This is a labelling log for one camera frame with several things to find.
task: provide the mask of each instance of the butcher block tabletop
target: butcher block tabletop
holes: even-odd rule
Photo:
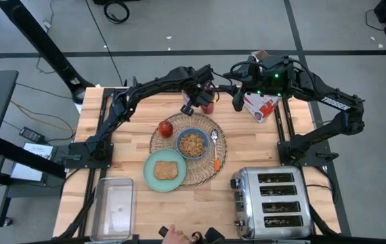
[[[93,136],[98,123],[104,88],[88,88],[77,126],[76,142]],[[205,234],[214,227],[227,239],[237,239],[234,220],[236,216],[234,191],[230,178],[243,167],[279,166],[276,143],[279,140],[274,115],[258,123],[247,111],[235,112],[232,97],[220,94],[214,113],[207,115],[223,130],[228,144],[228,156],[219,174],[211,181],[193,187],[179,187],[171,192],[156,192],[149,188],[142,176],[144,161],[149,155],[151,135],[158,123],[179,113],[182,106],[180,93],[167,93],[142,100],[129,123],[122,124],[112,136],[114,152],[112,167],[107,177],[125,176],[134,181],[133,234],[140,239],[161,239],[161,226],[175,224],[177,229],[190,235],[200,231]],[[296,134],[306,134],[314,129],[307,102],[291,98],[289,101]],[[288,129],[284,123],[285,137]],[[304,167],[306,184],[328,186],[328,180],[313,167]],[[80,169],[65,183],[53,235],[63,233],[83,206],[89,170]],[[100,173],[97,170],[95,183]],[[326,188],[309,187],[309,200],[328,226],[339,232],[339,223],[332,195]],[[90,235],[88,219],[85,235]]]

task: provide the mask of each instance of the human hand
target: human hand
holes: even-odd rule
[[[171,224],[162,244],[192,244],[192,242],[182,230],[175,231],[175,225]]]

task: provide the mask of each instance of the toast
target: toast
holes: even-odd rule
[[[154,168],[155,178],[159,180],[173,180],[178,175],[177,162],[157,161]]]

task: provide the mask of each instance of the spoon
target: spoon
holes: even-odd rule
[[[217,130],[213,129],[213,131],[211,132],[211,139],[213,139],[213,142],[214,142],[214,155],[215,155],[214,169],[216,171],[220,170],[219,159],[217,159],[217,139],[218,139],[218,137],[219,137],[219,134],[217,133]]]

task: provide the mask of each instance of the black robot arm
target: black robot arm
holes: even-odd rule
[[[319,76],[306,68],[297,68],[294,63],[300,64],[298,60],[288,56],[270,56],[262,61],[250,56],[247,61],[233,65],[230,72],[224,74],[229,79],[240,81],[241,87],[220,85],[219,88],[234,97],[232,104],[236,111],[242,110],[244,95],[251,93],[283,98],[294,96],[300,100],[319,101],[339,109],[341,112],[325,126],[305,135],[291,137],[285,154],[292,159],[302,158],[311,145],[338,134],[360,133],[364,128],[363,100],[356,95],[341,92],[339,88],[327,86]]]
[[[122,123],[128,122],[134,114],[140,100],[165,92],[171,89],[183,90],[190,98],[187,105],[183,105],[181,112],[192,115],[191,106],[209,105],[213,101],[213,92],[205,89],[213,80],[212,69],[209,65],[194,70],[192,67],[178,67],[171,70],[166,76],[155,78],[144,84],[133,80],[133,87],[117,95],[110,105],[108,118],[94,136],[86,140],[89,153],[93,153],[98,144],[113,133]]]

